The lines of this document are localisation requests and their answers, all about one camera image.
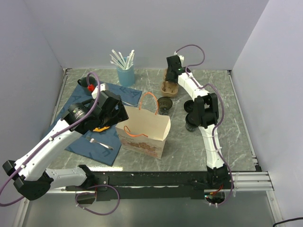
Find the brown cardboard cup carrier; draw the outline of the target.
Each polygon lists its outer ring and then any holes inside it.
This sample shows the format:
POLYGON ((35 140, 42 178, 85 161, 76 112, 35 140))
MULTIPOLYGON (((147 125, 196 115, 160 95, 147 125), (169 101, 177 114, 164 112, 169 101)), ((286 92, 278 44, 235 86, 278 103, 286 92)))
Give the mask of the brown cardboard cup carrier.
POLYGON ((165 69, 164 71, 163 82, 161 85, 162 96, 174 98, 178 94, 179 85, 177 83, 167 81, 166 75, 167 75, 167 69, 165 69))

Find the dark translucent coffee cup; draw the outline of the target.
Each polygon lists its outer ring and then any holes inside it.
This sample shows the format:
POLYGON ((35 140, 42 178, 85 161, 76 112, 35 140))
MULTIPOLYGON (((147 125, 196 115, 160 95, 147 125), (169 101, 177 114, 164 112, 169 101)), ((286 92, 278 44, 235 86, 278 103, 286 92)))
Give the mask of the dark translucent coffee cup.
POLYGON ((164 97, 160 97, 157 101, 159 106, 158 113, 160 115, 168 115, 169 110, 173 105, 172 100, 169 97, 164 96, 164 97))

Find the brown paper takeout bag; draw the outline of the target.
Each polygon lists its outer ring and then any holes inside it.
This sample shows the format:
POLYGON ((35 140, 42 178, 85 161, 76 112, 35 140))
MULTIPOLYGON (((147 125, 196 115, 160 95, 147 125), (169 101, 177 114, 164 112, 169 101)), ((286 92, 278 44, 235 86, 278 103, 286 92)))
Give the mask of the brown paper takeout bag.
POLYGON ((160 115, 155 95, 146 92, 138 107, 126 106, 129 119, 116 125, 116 132, 122 147, 151 156, 162 157, 165 142, 170 131, 171 121, 168 115, 160 115), (146 95, 151 95, 156 103, 154 112, 142 108, 146 95))

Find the black coffee cup lid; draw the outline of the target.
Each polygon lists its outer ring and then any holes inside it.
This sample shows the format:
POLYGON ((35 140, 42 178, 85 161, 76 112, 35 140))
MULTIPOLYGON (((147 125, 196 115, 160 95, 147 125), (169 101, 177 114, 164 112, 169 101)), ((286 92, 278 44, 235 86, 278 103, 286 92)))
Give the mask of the black coffee cup lid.
POLYGON ((186 123, 195 126, 195 121, 193 120, 193 115, 191 113, 186 115, 186 123))

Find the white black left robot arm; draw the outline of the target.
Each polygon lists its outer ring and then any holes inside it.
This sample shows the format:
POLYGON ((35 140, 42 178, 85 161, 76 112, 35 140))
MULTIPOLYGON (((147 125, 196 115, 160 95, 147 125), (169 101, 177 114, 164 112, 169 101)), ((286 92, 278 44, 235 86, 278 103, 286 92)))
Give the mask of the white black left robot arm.
POLYGON ((14 181, 16 190, 30 201, 45 195, 50 189, 78 186, 89 190, 95 183, 93 172, 86 165, 72 169, 49 169, 61 151, 88 131, 128 120, 121 96, 108 90, 96 98, 72 104, 53 129, 26 155, 3 164, 14 181))

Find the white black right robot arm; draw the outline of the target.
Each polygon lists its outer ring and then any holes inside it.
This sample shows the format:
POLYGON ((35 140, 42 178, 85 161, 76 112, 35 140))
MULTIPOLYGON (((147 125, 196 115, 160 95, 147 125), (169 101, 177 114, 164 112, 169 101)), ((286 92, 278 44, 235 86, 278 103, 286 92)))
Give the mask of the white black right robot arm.
POLYGON ((180 85, 193 100, 193 111, 186 116, 186 126, 201 131, 206 150, 207 171, 212 172, 207 177, 207 184, 216 189, 223 184, 222 174, 227 175, 231 171, 222 156, 218 138, 217 128, 224 119, 223 100, 214 85, 200 85, 193 73, 187 72, 184 67, 168 67, 165 80, 180 85))

